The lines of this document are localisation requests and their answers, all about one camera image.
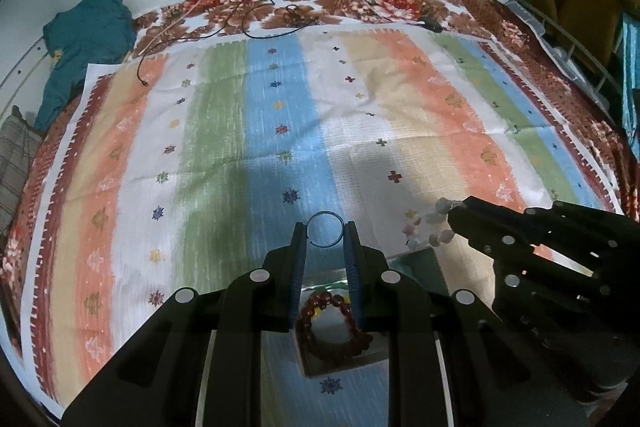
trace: brown floral border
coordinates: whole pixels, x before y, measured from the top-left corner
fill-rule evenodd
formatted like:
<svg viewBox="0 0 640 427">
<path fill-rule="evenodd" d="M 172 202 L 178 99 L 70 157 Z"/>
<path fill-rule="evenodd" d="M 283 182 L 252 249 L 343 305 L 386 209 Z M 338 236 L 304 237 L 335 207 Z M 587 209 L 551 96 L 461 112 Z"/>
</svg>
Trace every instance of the brown floral border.
<svg viewBox="0 0 640 427">
<path fill-rule="evenodd" d="M 55 387 L 53 382 L 51 345 L 50 345 L 50 324 L 49 320 L 42 320 L 39 315 L 41 313 L 49 314 L 49 282 L 53 273 L 54 259 L 54 241 L 52 240 L 52 231 L 58 229 L 60 218 L 62 217 L 62 206 L 66 197 L 71 178 L 76 169 L 76 164 L 80 156 L 77 154 L 82 150 L 84 140 L 89 135 L 91 127 L 94 123 L 94 117 L 100 111 L 105 94 L 111 86 L 112 74 L 102 76 L 96 82 L 92 93 L 87 102 L 86 108 L 82 112 L 74 135 L 66 150 L 65 157 L 60 168 L 60 174 L 56 179 L 51 200 L 47 209 L 47 220 L 45 223 L 42 240 L 40 242 L 40 253 L 36 262 L 36 277 L 38 277 L 38 285 L 34 290 L 34 299 L 37 299 L 37 307 L 33 307 L 31 315 L 31 342 L 33 346 L 33 358 L 36 367 L 36 376 L 45 393 L 55 399 Z"/>
</svg>

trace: green cloth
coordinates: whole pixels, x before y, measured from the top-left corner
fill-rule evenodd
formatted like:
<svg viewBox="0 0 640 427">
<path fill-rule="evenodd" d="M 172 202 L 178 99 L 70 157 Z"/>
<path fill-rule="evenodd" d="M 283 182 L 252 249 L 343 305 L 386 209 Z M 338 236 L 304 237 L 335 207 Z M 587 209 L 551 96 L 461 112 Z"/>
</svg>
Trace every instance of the green cloth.
<svg viewBox="0 0 640 427">
<path fill-rule="evenodd" d="M 84 85 L 88 64 L 118 64 L 133 48 L 131 12 L 122 0 L 82 0 L 43 28 L 47 51 L 62 52 L 44 88 L 35 128 L 46 131 Z"/>
</svg>

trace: flower pattern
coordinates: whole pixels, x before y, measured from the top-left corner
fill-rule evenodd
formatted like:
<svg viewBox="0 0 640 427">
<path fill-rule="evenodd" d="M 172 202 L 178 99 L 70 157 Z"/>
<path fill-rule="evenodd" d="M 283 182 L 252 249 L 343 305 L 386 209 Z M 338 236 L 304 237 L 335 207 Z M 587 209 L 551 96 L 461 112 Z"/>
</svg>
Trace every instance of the flower pattern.
<svg viewBox="0 0 640 427">
<path fill-rule="evenodd" d="M 158 306 L 164 303 L 164 293 L 161 293 L 160 290 L 156 290 L 149 295 L 149 304 L 152 304 L 154 308 L 158 308 Z"/>
<path fill-rule="evenodd" d="M 293 159 L 293 154 L 291 151 L 281 151 L 278 153 L 278 161 L 280 163 L 284 163 L 284 165 L 288 165 L 289 162 Z"/>
<path fill-rule="evenodd" d="M 322 382 L 320 382 L 320 393 L 331 394 L 334 395 L 338 391 L 342 389 L 342 384 L 340 383 L 340 378 L 332 378 L 326 377 Z"/>
<path fill-rule="evenodd" d="M 162 252 L 158 250 L 158 248 L 153 249 L 149 252 L 149 261 L 152 263 L 160 263 L 160 261 L 162 261 Z"/>
<path fill-rule="evenodd" d="M 282 194 L 282 203 L 293 204 L 300 199 L 300 195 L 297 190 L 290 188 L 289 190 L 285 190 Z"/>
<path fill-rule="evenodd" d="M 164 216 L 164 208 L 158 205 L 151 214 L 151 219 L 158 221 L 162 216 Z"/>
<path fill-rule="evenodd" d="M 19 279 L 18 268 L 22 257 L 22 248 L 16 237 L 16 232 L 12 231 L 6 244 L 6 250 L 2 257 L 2 265 L 0 266 L 0 277 L 7 281 L 11 289 L 15 288 Z"/>
<path fill-rule="evenodd" d="M 104 354 L 104 348 L 98 345 L 98 337 L 91 337 L 84 343 L 84 349 L 92 360 L 98 362 L 100 357 Z"/>
<path fill-rule="evenodd" d="M 86 265 L 91 268 L 92 271 L 98 273 L 100 271 L 100 264 L 102 264 L 104 258 L 100 255 L 100 250 L 92 251 L 91 255 L 86 259 Z"/>
<path fill-rule="evenodd" d="M 299 28 L 301 26 L 312 26 L 322 24 L 340 24 L 342 20 L 338 17 L 327 15 L 322 11 L 316 11 L 312 6 L 297 6 L 296 16 L 291 15 L 291 10 L 287 8 L 276 8 L 260 27 L 265 30 L 277 28 Z"/>
<path fill-rule="evenodd" d="M 102 308 L 102 304 L 100 303 L 100 292 L 92 293 L 89 295 L 83 302 L 84 308 L 89 312 L 90 315 L 97 315 L 98 310 Z"/>
<path fill-rule="evenodd" d="M 495 191 L 495 197 L 502 200 L 504 203 L 513 201 L 513 198 L 511 197 L 511 189 L 502 183 L 498 187 L 498 190 Z"/>
</svg>

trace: white stripe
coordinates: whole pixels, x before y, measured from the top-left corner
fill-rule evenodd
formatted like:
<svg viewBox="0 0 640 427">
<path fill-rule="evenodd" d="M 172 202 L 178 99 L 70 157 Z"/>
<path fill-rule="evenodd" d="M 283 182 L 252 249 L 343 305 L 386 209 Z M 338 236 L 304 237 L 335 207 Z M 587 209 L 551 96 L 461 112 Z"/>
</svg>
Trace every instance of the white stripe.
<svg viewBox="0 0 640 427">
<path fill-rule="evenodd" d="M 168 298 L 173 284 L 172 251 L 178 250 L 181 216 L 175 206 L 182 153 L 184 125 L 199 78 L 198 63 L 204 51 L 198 48 L 172 52 L 161 78 L 147 95 L 145 114 L 131 145 L 127 168 L 118 190 L 118 215 L 111 245 L 113 290 L 111 299 L 111 336 L 117 350 L 156 311 L 149 303 L 151 293 L 159 291 Z M 187 69 L 189 63 L 195 67 Z M 191 86 L 181 82 L 191 80 Z M 169 128 L 172 120 L 180 125 Z M 164 154 L 164 148 L 175 151 Z M 168 172 L 168 181 L 160 184 L 160 172 Z M 164 215 L 155 221 L 153 210 L 161 206 Z M 152 250 L 161 252 L 161 260 L 150 260 Z"/>
</svg>

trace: bed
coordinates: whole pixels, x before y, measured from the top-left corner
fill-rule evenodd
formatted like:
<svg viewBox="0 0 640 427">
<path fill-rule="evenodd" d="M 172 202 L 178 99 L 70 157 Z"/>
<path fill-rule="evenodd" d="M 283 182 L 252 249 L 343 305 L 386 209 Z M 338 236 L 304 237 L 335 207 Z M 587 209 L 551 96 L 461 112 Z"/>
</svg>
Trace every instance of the bed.
<svg viewBox="0 0 640 427">
<path fill-rule="evenodd" d="M 226 287 L 317 211 L 390 258 L 446 229 L 441 197 L 638 220 L 625 138 L 496 0 L 184 0 L 135 27 L 50 129 L 2 258 L 2 349 L 55 416 L 165 297 Z M 434 251 L 449 291 L 492 301 L 489 259 Z M 340 265 L 339 245 L 310 250 L 305 274 Z M 384 360 L 327 391 L 293 353 L 265 336 L 263 425 L 385 425 Z"/>
</svg>

